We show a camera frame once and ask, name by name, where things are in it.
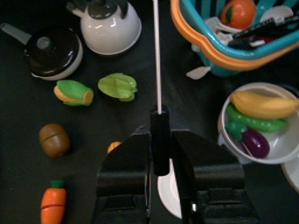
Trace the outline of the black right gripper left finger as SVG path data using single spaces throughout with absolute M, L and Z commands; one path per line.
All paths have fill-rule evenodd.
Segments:
M 96 177 L 90 224 L 150 223 L 150 134 L 140 126 L 106 154 Z

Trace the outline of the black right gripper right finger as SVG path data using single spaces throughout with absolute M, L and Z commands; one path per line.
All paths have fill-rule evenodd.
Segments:
M 182 224 L 258 224 L 236 157 L 188 130 L 172 132 Z

